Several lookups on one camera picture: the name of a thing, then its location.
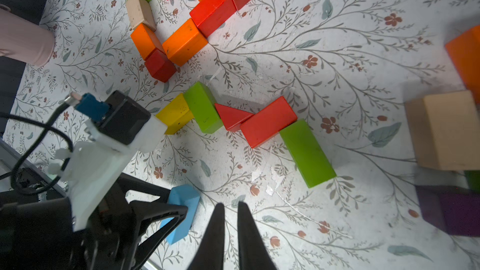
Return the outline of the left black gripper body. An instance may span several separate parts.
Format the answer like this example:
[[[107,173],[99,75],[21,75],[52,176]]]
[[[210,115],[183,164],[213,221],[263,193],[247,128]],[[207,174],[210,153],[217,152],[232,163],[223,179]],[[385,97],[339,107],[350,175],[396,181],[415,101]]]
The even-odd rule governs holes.
[[[74,270],[140,270],[138,257],[142,218],[126,193],[141,191],[142,182],[122,174],[95,207],[86,228],[78,231],[80,244]]]

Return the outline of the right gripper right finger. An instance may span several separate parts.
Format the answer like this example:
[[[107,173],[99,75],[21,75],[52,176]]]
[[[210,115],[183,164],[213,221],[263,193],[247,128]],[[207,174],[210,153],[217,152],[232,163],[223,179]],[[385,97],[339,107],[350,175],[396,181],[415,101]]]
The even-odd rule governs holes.
[[[237,235],[240,270],[276,270],[250,209],[242,201],[238,204]]]

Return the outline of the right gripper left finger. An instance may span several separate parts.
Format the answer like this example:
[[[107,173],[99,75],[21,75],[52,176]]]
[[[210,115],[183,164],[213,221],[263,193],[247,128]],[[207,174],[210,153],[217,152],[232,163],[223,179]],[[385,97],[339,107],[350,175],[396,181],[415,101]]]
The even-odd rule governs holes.
[[[188,270],[222,270],[225,252],[225,206],[218,203]]]

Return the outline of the light blue block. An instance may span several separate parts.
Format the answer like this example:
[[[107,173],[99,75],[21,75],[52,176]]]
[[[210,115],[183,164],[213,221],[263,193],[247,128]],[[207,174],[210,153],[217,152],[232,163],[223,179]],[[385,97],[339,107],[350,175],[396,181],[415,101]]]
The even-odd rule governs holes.
[[[189,235],[199,203],[200,194],[193,186],[184,184],[172,188],[167,204],[181,207],[181,213],[179,217],[175,218],[176,228],[166,237],[169,245],[173,245]]]

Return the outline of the yellow block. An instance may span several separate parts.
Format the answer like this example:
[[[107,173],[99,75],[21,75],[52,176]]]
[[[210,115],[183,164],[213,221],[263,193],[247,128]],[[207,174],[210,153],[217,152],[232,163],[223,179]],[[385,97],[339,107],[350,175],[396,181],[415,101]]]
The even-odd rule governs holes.
[[[156,115],[167,126],[166,135],[174,135],[183,126],[194,119],[184,94],[179,94]]]

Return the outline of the small red block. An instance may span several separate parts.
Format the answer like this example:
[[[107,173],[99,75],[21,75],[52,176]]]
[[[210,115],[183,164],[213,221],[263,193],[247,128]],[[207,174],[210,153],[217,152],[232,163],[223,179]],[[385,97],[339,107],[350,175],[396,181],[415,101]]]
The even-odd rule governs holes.
[[[151,77],[163,83],[167,83],[177,71],[176,66],[159,49],[147,57],[145,65]]]

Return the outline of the red triangle block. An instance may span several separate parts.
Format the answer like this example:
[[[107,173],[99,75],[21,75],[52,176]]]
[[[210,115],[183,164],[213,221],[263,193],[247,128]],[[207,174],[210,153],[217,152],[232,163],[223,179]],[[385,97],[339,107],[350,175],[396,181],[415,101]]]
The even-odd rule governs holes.
[[[229,132],[236,132],[240,130],[240,126],[247,120],[249,120],[253,113],[242,111],[233,107],[225,106],[215,103],[215,108],[220,116],[225,129]]]

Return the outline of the natural wood block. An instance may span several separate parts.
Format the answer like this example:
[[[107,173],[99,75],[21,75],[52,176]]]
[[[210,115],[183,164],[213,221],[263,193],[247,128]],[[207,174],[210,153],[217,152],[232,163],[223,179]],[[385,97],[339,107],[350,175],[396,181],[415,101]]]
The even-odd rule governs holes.
[[[127,0],[126,9],[133,30],[140,24],[144,24],[150,30],[156,31],[156,23],[149,2],[146,0]]]
[[[429,94],[404,104],[417,164],[439,171],[480,168],[480,118],[471,91]]]

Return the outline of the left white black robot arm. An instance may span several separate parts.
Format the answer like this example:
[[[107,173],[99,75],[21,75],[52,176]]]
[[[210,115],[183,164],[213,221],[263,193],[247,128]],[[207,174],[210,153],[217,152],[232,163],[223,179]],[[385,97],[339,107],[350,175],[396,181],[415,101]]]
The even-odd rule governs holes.
[[[155,149],[167,127],[156,116],[88,121],[91,141],[57,152],[64,197],[1,204],[4,270],[139,270],[187,218],[169,189],[125,173],[138,152]]]

